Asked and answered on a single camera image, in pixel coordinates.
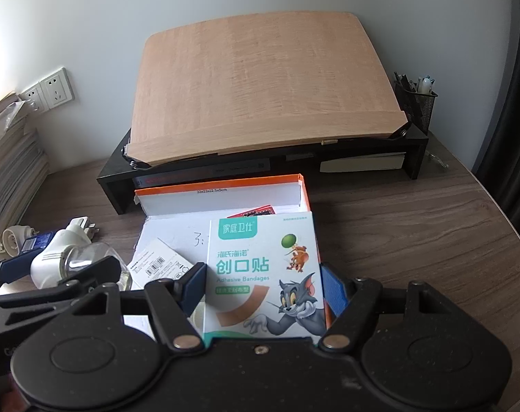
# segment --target stack of books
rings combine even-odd
[[[25,131],[28,112],[14,93],[0,101],[0,253],[2,232],[17,225],[48,174],[36,131]]]

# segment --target cartoon cat's ear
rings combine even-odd
[[[306,278],[302,281],[302,286],[309,291],[309,295],[313,296],[316,294],[316,288],[313,286],[312,283],[312,276],[315,273],[312,272],[309,276],[306,276]]]

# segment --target cartoon cat's face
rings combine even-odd
[[[305,304],[307,300],[312,303],[317,301],[317,299],[310,294],[310,287],[312,286],[310,279],[313,274],[312,272],[309,276],[306,276],[300,283],[283,283],[281,280],[279,281],[279,285],[283,289],[281,291],[280,313],[296,317],[296,315],[306,307]]]

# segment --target teal logo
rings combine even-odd
[[[257,217],[222,218],[218,221],[218,237],[222,240],[252,238],[257,232]]]

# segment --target cartoon cat's hand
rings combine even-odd
[[[296,315],[296,317],[298,319],[304,319],[304,318],[307,318],[308,316],[311,316],[315,312],[316,312],[316,306],[314,304],[312,304],[309,300],[306,300],[304,302],[304,309],[301,312],[299,312]]]
[[[247,319],[243,322],[243,327],[251,327],[251,334],[258,332],[258,327],[261,327],[262,331],[268,331],[267,328],[268,318],[265,314],[259,314],[251,319]]]

